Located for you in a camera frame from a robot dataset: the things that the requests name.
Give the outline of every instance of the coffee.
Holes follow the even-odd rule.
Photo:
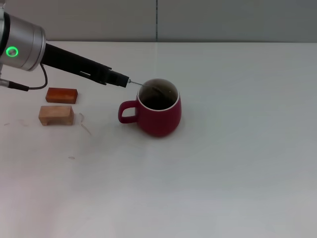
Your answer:
[[[147,108],[153,110],[164,110],[173,106],[175,101],[164,95],[154,95],[145,98],[144,100],[142,100],[142,103]]]

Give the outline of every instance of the orange wooden block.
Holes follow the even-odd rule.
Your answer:
[[[45,98],[48,103],[75,104],[77,95],[78,95],[77,89],[49,88]]]
[[[42,125],[73,125],[74,111],[71,106],[41,106],[39,119]]]

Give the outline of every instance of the wire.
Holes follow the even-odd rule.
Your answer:
[[[43,64],[40,64],[42,70],[43,70],[43,73],[44,73],[44,77],[45,77],[45,84],[41,87],[30,87],[29,90],[37,90],[37,89],[42,89],[42,88],[45,88],[48,84],[48,75],[46,74],[46,71],[45,71],[45,68],[43,66]]]

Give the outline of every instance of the mug rim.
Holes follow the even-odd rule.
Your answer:
[[[148,80],[148,81],[151,81],[151,80],[154,80],[154,79],[166,80],[166,79],[163,79],[163,78],[153,78],[153,79],[150,79],[150,80]],[[141,102],[140,97],[139,97],[140,90],[138,91],[137,98],[138,98],[139,103],[140,103],[143,107],[145,107],[146,109],[148,109],[148,110],[150,110],[150,111],[154,111],[154,112],[164,112],[164,111],[167,111],[167,110],[173,108],[173,107],[178,103],[179,98],[180,98],[180,95],[179,95],[179,91],[178,91],[177,88],[176,88],[176,91],[177,91],[177,99],[176,99],[175,103],[174,103],[172,106],[170,106],[169,108],[166,108],[166,109],[163,109],[163,110],[154,110],[154,109],[151,109],[151,108],[148,108],[147,106],[145,106],[145,105]]]

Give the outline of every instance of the robotic arm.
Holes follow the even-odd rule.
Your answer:
[[[108,66],[47,44],[43,28],[9,15],[0,3],[0,70],[3,64],[25,71],[45,64],[103,85],[126,87],[131,82]],[[4,79],[0,86],[28,91],[28,87]]]

